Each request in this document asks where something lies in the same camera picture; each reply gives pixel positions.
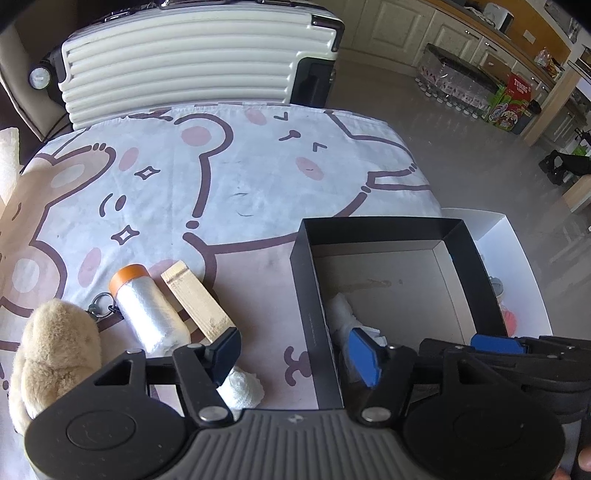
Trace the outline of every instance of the key ring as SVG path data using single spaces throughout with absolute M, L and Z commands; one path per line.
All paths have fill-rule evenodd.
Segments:
M 111 298 L 111 305 L 109 305 L 107 313 L 99 313 L 100 312 L 99 306 L 96 304 L 96 302 L 99 301 L 102 297 L 110 297 Z M 92 303 L 88 306 L 88 309 L 86 311 L 88 312 L 89 315 L 91 315 L 97 321 L 103 320 L 115 313 L 121 313 L 121 311 L 119 310 L 119 308 L 115 304 L 115 298 L 108 291 L 104 291 L 104 292 L 99 293 L 94 298 Z

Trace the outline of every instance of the white box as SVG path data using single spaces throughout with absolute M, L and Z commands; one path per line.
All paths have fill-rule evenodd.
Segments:
M 552 335 L 548 313 L 530 263 L 502 213 L 444 208 L 447 218 L 464 220 L 491 277 L 503 282 L 503 305 L 517 317 L 515 336 Z

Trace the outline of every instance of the plush toy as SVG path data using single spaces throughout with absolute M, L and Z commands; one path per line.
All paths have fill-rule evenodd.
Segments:
M 100 368 L 95 321 L 81 308 L 50 300 L 25 325 L 14 358 L 8 407 L 15 430 Z

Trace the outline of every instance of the kitchen counter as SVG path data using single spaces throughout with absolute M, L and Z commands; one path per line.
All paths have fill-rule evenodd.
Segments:
M 497 43 L 500 47 L 504 48 L 507 52 L 513 55 L 526 68 L 530 69 L 533 73 L 538 75 L 538 77 L 540 77 L 543 80 L 543 82 L 550 88 L 550 90 L 556 86 L 556 81 L 552 79 L 548 72 L 546 72 L 538 64 L 536 64 L 533 61 L 533 59 L 530 58 L 529 55 L 525 53 L 521 48 L 515 45 L 515 43 L 513 43 L 513 41 L 509 37 L 498 31 L 493 26 L 486 23 L 484 20 L 478 18 L 469 10 L 466 10 L 457 3 L 454 3 L 452 0 L 421 1 L 426 4 L 432 5 L 438 10 L 445 12 L 447 15 L 454 17 L 456 20 L 459 20 L 460 22 L 464 22 L 465 24 L 470 25 L 471 28 L 476 30 L 481 35 L 490 38 L 493 42 Z

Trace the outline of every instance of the masking film roll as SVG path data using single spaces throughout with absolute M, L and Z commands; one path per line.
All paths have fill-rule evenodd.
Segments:
M 191 342 L 188 328 L 143 265 L 123 267 L 111 279 L 109 290 L 147 357 L 170 356 Z

